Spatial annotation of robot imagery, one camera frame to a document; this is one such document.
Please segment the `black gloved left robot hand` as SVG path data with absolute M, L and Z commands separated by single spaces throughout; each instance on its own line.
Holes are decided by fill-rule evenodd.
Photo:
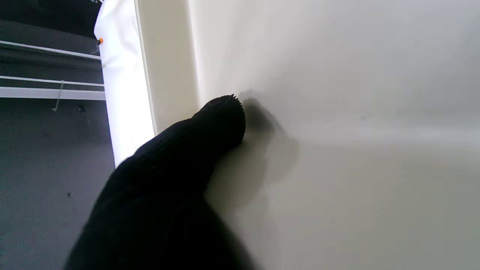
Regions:
M 108 178 L 64 269 L 243 270 L 204 193 L 245 130 L 232 94 L 142 145 Z

